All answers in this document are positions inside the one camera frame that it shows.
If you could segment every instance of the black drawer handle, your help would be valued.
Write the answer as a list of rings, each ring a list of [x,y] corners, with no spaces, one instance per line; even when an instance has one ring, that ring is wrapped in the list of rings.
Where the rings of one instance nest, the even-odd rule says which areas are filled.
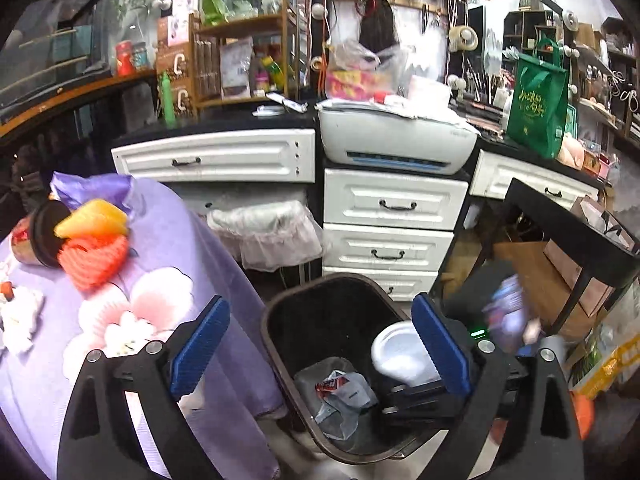
[[[562,191],[558,191],[557,193],[553,193],[549,191],[548,187],[545,187],[545,193],[551,196],[555,196],[556,198],[562,198]]]
[[[381,200],[380,201],[380,206],[385,208],[385,209],[389,209],[391,211],[413,211],[415,208],[418,207],[417,203],[415,203],[415,202],[411,202],[411,206],[409,206],[409,207],[388,206],[386,204],[386,200]]]
[[[373,255],[374,258],[377,258],[379,260],[386,260],[388,262],[394,262],[397,260],[402,260],[404,258],[404,251],[400,251],[399,256],[378,256],[378,251],[375,249],[372,249],[371,254]]]
[[[178,162],[177,160],[172,160],[171,161],[171,165],[174,168],[180,168],[182,166],[190,166],[191,164],[200,164],[202,162],[202,160],[200,159],[199,156],[197,156],[194,160],[192,160],[191,162]]]

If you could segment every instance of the metal screw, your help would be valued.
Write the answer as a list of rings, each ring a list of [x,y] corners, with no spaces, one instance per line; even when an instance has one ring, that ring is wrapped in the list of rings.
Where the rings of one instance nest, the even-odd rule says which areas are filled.
[[[87,354],[86,360],[89,361],[90,363],[95,363],[98,359],[100,359],[101,355],[102,355],[102,352],[100,352],[99,350],[91,350]]]
[[[154,355],[162,350],[162,343],[159,341],[152,341],[146,345],[146,353]]]
[[[553,350],[550,350],[549,348],[543,348],[540,351],[540,357],[550,363],[556,358],[556,354],[554,354]]]
[[[485,354],[491,354],[495,350],[495,345],[488,339],[482,339],[482,341],[478,343],[478,348]]]

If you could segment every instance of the trash can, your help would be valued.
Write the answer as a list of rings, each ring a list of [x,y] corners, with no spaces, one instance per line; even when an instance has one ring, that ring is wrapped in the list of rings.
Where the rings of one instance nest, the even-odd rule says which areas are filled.
[[[379,402],[360,414],[352,437],[329,439],[294,382],[300,370],[330,357],[342,358],[366,378],[383,401],[399,383],[376,371],[371,345],[387,326],[407,319],[377,283],[357,274],[320,278],[279,294],[267,305],[262,338],[287,403],[322,452],[334,460],[352,465],[401,460],[436,433],[385,424],[383,402]]]

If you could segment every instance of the purple plastic bag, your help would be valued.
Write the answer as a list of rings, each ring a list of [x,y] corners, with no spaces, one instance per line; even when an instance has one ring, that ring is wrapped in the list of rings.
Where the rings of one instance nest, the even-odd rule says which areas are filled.
[[[129,214],[132,212],[130,196],[133,183],[130,175],[108,173],[83,178],[54,171],[51,191],[71,210],[78,209],[89,200],[101,198]]]

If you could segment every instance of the green gift bag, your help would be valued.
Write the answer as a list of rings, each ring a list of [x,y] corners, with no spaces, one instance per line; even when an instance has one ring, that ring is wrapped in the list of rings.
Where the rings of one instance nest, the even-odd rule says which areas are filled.
[[[553,63],[539,60],[538,48],[553,47]],[[542,38],[532,56],[520,54],[507,135],[545,158],[562,146],[568,104],[569,72],[562,68],[555,41]]]

